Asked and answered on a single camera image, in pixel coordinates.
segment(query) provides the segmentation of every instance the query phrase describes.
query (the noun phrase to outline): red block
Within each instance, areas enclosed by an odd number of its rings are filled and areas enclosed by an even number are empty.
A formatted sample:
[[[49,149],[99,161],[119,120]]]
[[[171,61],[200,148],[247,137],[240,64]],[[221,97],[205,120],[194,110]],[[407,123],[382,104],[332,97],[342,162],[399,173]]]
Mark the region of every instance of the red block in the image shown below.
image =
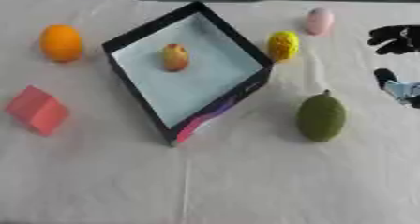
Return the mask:
[[[68,109],[64,105],[32,85],[13,98],[6,112],[43,136],[52,134],[68,117]]]

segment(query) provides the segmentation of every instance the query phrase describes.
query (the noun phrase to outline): green ball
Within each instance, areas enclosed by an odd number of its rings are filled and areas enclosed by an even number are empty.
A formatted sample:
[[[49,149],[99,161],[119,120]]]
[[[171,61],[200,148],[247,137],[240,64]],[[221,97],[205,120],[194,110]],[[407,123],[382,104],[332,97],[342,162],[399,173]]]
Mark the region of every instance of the green ball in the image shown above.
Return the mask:
[[[315,142],[327,142],[337,136],[346,121],[346,110],[330,91],[306,100],[297,114],[301,133]]]

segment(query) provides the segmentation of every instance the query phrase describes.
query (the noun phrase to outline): yellow bumpy ball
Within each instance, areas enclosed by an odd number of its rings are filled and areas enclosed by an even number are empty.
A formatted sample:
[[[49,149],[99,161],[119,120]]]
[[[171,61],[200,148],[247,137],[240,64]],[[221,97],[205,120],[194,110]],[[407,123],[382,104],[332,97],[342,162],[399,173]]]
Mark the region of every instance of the yellow bumpy ball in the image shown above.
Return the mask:
[[[298,50],[299,37],[294,32],[276,32],[268,40],[268,54],[274,62],[291,59]]]

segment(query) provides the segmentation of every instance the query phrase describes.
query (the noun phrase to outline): white table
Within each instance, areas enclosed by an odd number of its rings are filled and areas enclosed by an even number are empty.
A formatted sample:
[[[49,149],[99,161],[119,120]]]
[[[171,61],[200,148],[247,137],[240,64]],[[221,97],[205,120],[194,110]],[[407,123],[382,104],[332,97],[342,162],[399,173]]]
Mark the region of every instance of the white table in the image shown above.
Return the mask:
[[[271,83],[179,148],[163,145],[100,44],[181,3],[0,0],[0,101],[27,84],[57,96],[70,118],[49,138],[0,114],[0,220],[36,223],[418,224],[420,112],[380,91],[372,71],[420,80],[420,56],[378,56],[368,31],[420,23],[419,4],[273,1],[209,4],[262,45],[299,31],[314,7],[337,14]],[[38,52],[41,30],[76,26],[86,55],[58,66]],[[336,139],[309,144],[294,127],[301,101],[329,88],[348,109]]]

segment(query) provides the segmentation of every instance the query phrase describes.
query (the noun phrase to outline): open box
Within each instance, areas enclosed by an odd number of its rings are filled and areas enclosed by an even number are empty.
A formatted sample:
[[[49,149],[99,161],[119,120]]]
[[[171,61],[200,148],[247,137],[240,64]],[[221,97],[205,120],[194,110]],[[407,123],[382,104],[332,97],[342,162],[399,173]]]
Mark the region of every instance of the open box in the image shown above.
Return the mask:
[[[162,49],[178,43],[189,65],[163,68]],[[103,44],[113,70],[171,144],[184,141],[268,81],[272,61],[201,2]]]

